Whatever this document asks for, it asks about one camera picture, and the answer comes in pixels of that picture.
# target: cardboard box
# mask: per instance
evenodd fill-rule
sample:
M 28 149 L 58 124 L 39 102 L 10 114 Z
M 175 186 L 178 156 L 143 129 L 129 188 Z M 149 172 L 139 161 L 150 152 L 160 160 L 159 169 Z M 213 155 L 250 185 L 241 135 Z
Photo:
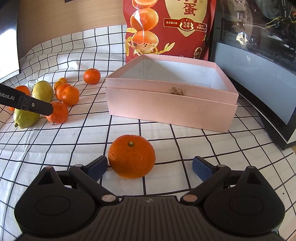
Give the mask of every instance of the cardboard box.
M 213 62 L 141 55 L 106 82 L 111 115 L 227 132 L 237 109 L 238 92 Z

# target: tangerine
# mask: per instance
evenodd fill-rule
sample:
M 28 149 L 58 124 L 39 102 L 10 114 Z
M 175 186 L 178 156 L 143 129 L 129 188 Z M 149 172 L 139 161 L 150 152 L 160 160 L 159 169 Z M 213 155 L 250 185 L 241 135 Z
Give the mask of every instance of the tangerine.
M 151 8 L 142 8 L 131 16 L 131 27 L 137 31 L 151 30 L 158 23 L 158 14 Z
M 15 87 L 15 89 L 18 90 L 18 91 L 22 91 L 22 92 L 24 92 L 24 93 L 25 93 L 26 95 L 28 95 L 28 96 L 31 96 L 31 91 L 30 91 L 30 89 L 29 89 L 27 86 L 25 86 L 25 85 L 17 86 L 17 87 Z M 9 106 L 9 109 L 10 109 L 11 111 L 14 111 L 14 110 L 15 110 L 14 107 L 10 107 L 10 106 Z
M 57 87 L 56 89 L 56 97 L 58 100 L 62 100 L 62 93 L 63 93 L 63 90 L 67 87 L 71 86 L 70 84 L 62 84 L 60 86 Z
M 64 84 L 64 82 L 63 81 L 58 81 L 58 82 L 56 82 L 55 84 L 54 84 L 54 90 L 56 91 L 57 90 L 57 88 L 60 86 L 60 85 L 62 85 L 62 84 Z
M 132 38 L 131 43 L 135 49 L 139 49 L 142 53 L 149 53 L 158 45 L 158 37 L 148 30 L 136 32 Z
M 67 83 L 67 79 L 66 79 L 66 78 L 64 78 L 64 77 L 60 78 L 60 79 L 59 79 L 59 81 L 62 81 L 62 82 L 64 82 L 64 84 L 65 84 L 65 83 Z
M 62 102 L 51 102 L 54 110 L 51 115 L 47 116 L 47 120 L 53 124 L 64 123 L 68 118 L 68 108 Z
M 155 151 L 145 138 L 123 135 L 111 144 L 108 159 L 119 176 L 134 179 L 151 171 L 155 164 Z
M 100 79 L 101 73 L 97 69 L 88 69 L 83 75 L 84 82 L 91 85 L 98 83 Z
M 132 0 L 132 5 L 136 9 L 153 7 L 157 0 Z
M 79 101 L 79 90 L 74 86 L 69 86 L 63 90 L 62 101 L 67 106 L 72 106 Z

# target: black grid line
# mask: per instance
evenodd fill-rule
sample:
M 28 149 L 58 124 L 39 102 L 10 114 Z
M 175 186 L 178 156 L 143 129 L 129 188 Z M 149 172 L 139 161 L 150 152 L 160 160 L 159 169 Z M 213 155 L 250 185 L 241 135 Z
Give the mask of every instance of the black grid line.
M 296 232 L 296 229 L 290 234 L 290 236 L 288 237 L 288 238 L 286 238 L 286 241 L 290 238 L 290 237 L 292 237 L 292 235 L 294 234 Z
M 176 143 L 177 148 L 178 148 L 178 152 L 179 152 L 179 155 L 180 155 L 180 158 L 181 158 L 181 162 L 182 162 L 182 166 L 183 166 L 184 173 L 185 173 L 185 176 L 186 176 L 186 181 L 187 181 L 188 187 L 189 187 L 189 189 L 191 189 L 191 185 L 190 185 L 190 181 L 189 181 L 189 178 L 188 178 L 188 173 L 187 173 L 187 170 L 186 170 L 186 167 L 185 167 L 185 163 L 184 163 L 184 161 L 183 161 L 182 153 L 181 153 L 181 150 L 180 150 L 180 147 L 179 147 L 178 141 L 177 141 L 177 139 L 176 139 L 176 135 L 175 135 L 175 133 L 174 133 L 174 129 L 173 129 L 173 127 L 172 127 L 171 124 L 170 124 L 170 129 L 171 129 L 171 131 L 172 131 L 172 134 L 173 134 L 173 137 L 174 137 L 175 143 Z
M 13 236 L 15 239 L 17 238 L 11 232 L 9 232 L 8 230 L 6 230 L 4 227 L 0 226 L 0 228 L 2 228 L 3 232 L 5 231 L 5 232 L 9 233 L 11 236 Z

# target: tablecloth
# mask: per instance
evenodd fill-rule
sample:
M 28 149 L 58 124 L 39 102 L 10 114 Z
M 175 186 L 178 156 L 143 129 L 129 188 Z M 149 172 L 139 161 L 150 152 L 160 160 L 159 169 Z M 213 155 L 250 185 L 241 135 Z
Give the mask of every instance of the tablecloth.
M 238 99 L 227 133 L 109 115 L 104 78 L 125 63 L 125 31 L 122 25 L 96 28 L 42 43 L 20 60 L 21 74 L 4 82 L 11 87 L 27 85 L 32 90 L 37 81 L 54 85 L 66 77 L 78 88 L 80 100 L 69 107 L 65 123 L 52 125 L 41 116 L 28 129 L 15 128 L 12 111 L 0 106 L 0 240 L 15 240 L 21 234 L 14 207 L 42 168 L 50 165 L 67 170 L 107 156 L 111 143 L 124 134 L 149 140 L 156 164 L 145 177 L 135 180 L 122 179 L 108 168 L 98 182 L 114 194 L 180 198 L 202 182 L 192 170 L 196 155 L 234 170 L 253 165 L 282 199 L 286 215 L 279 234 L 292 239 L 296 228 L 296 155 L 272 142 L 255 108 L 244 98 Z M 88 68 L 100 70 L 98 84 L 83 81 Z

